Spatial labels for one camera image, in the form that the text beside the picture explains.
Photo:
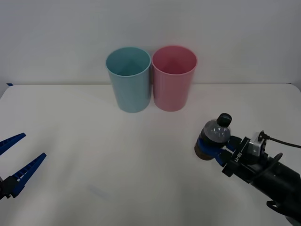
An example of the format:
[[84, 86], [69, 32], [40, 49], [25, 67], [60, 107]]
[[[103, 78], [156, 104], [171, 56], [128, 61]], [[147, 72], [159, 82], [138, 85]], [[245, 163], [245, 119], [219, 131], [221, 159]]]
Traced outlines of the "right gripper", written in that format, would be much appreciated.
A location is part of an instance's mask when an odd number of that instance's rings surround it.
[[197, 157], [209, 161], [215, 159], [223, 168], [222, 173], [231, 177], [236, 175], [246, 183], [251, 183], [268, 165], [268, 154], [265, 153], [267, 141], [258, 141], [258, 137], [243, 140], [231, 136], [226, 149], [208, 145], [203, 139], [197, 139]]

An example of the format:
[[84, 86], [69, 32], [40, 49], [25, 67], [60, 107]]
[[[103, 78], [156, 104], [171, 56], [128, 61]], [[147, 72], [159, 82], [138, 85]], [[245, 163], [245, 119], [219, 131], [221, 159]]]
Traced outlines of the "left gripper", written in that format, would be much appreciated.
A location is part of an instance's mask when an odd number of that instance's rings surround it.
[[[13, 137], [7, 138], [3, 141], [0, 141], [0, 155], [5, 153], [13, 145], [19, 142], [26, 136], [25, 133], [15, 135]], [[21, 168], [18, 172], [9, 176], [5, 180], [0, 178], [0, 199], [6, 198], [16, 198], [20, 192], [24, 189], [25, 184], [32, 177], [34, 172], [38, 169], [41, 163], [46, 158], [46, 154], [42, 153], [36, 159], [28, 163], [26, 166]]]

